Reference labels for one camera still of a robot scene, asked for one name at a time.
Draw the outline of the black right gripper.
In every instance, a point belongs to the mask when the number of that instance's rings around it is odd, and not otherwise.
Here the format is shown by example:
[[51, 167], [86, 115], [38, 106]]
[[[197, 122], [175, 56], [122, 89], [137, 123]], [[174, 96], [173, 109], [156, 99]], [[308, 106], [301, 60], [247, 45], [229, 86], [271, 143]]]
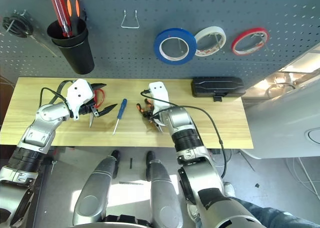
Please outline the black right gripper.
[[153, 110], [147, 110], [144, 112], [144, 117], [150, 122], [153, 123], [154, 125], [158, 125], [156, 120], [159, 119], [159, 115], [154, 116]]

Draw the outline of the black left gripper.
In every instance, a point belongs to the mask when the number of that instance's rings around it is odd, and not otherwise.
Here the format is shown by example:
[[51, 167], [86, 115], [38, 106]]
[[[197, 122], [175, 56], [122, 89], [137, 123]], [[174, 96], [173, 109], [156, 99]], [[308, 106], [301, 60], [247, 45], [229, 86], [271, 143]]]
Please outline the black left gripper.
[[[93, 83], [90, 85], [93, 90], [102, 89], [106, 84], [104, 83]], [[82, 104], [79, 108], [78, 114], [79, 115], [86, 115], [92, 113], [94, 117], [101, 117], [108, 114], [113, 108], [115, 108], [117, 104], [112, 104], [105, 107], [103, 110], [99, 111], [96, 108], [96, 102], [94, 98], [90, 99], [85, 104]]]

